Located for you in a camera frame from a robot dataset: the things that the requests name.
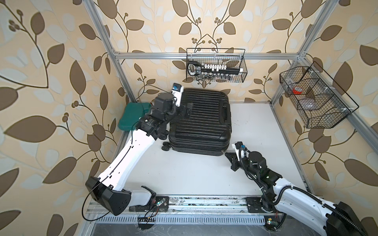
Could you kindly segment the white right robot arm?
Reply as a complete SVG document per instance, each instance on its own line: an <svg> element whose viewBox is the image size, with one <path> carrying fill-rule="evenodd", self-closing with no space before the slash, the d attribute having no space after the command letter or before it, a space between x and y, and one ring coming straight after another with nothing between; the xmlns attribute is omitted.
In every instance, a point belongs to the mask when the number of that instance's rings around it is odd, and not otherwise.
<svg viewBox="0 0 378 236"><path fill-rule="evenodd" d="M366 236L367 230L346 203L335 204L301 189L267 167L266 159L257 151L227 152L233 171L243 170L262 192L260 207L277 210L293 217L321 236Z"/></svg>

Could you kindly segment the black hard-shell suitcase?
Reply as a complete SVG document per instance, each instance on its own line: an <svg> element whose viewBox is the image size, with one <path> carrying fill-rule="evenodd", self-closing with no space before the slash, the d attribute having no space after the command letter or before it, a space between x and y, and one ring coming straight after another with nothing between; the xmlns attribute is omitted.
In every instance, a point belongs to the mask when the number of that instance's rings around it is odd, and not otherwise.
<svg viewBox="0 0 378 236"><path fill-rule="evenodd" d="M232 134L229 98L222 91L186 88L182 104L192 103L189 118L176 117L170 124L168 142L161 149L221 156Z"/></svg>

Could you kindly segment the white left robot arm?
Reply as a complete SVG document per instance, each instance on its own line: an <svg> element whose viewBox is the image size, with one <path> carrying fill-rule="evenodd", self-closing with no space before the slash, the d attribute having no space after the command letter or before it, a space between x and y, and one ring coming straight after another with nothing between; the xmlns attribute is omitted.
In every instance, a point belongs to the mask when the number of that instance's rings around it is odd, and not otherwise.
<svg viewBox="0 0 378 236"><path fill-rule="evenodd" d="M132 126L130 139L113 162L98 177L86 181L89 196L109 213L117 216L127 207L155 203L156 193L150 188L125 189L125 184L147 149L168 136L168 123L177 116L189 116L191 106L181 104L182 94L176 90L159 94L151 110Z"/></svg>

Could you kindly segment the socket set in basket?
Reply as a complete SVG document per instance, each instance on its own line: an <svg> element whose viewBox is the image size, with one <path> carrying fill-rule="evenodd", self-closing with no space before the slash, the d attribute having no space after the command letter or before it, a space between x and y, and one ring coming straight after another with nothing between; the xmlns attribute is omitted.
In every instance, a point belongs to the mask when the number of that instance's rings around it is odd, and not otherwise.
<svg viewBox="0 0 378 236"><path fill-rule="evenodd" d="M208 80L231 83L243 83L248 74L244 68L223 64L205 64L197 61L189 61L187 63L186 73L198 81Z"/></svg>

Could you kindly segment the red item in basket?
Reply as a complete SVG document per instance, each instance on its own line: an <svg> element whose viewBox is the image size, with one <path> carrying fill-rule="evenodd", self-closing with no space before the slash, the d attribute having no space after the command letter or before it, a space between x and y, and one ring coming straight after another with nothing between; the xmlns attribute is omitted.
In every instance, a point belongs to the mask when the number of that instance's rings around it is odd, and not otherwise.
<svg viewBox="0 0 378 236"><path fill-rule="evenodd" d="M300 87L300 86L294 86L294 87L292 88L292 93L293 93L294 95L301 95L301 94L303 93L303 88Z"/></svg>

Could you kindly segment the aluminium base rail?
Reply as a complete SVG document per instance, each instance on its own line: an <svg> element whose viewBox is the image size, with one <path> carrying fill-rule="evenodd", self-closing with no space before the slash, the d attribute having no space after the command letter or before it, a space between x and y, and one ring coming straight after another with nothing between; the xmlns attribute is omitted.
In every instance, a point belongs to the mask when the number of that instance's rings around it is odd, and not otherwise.
<svg viewBox="0 0 378 236"><path fill-rule="evenodd" d="M84 211L86 218L96 223L141 225L258 225L279 222L283 214L264 212L253 207L252 196L226 195L166 195L158 196L162 202L152 210L127 207L115 216L95 201Z"/></svg>

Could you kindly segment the green plastic tool case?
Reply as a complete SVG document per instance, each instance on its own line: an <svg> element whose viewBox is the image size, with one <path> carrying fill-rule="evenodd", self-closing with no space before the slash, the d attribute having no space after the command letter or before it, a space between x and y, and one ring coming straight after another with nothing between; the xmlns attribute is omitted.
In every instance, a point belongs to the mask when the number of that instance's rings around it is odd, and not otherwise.
<svg viewBox="0 0 378 236"><path fill-rule="evenodd" d="M118 128L122 131L131 131L135 128L140 118L149 112L151 107L150 103L129 103L119 120Z"/></svg>

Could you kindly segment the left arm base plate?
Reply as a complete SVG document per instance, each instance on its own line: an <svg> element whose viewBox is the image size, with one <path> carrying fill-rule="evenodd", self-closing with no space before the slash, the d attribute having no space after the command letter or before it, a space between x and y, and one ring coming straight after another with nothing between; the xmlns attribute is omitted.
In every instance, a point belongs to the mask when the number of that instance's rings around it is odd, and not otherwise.
<svg viewBox="0 0 378 236"><path fill-rule="evenodd" d="M159 212L167 212L169 208L168 196L156 196L155 199L146 206L130 206L130 212L148 212L159 208Z"/></svg>

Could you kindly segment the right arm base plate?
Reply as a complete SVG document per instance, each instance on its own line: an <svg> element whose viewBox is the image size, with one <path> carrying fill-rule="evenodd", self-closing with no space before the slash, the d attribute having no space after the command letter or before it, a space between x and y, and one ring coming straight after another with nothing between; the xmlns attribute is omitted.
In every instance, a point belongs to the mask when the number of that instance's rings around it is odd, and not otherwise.
<svg viewBox="0 0 378 236"><path fill-rule="evenodd" d="M272 205L269 205L261 197L245 198L248 213L277 213L278 211Z"/></svg>

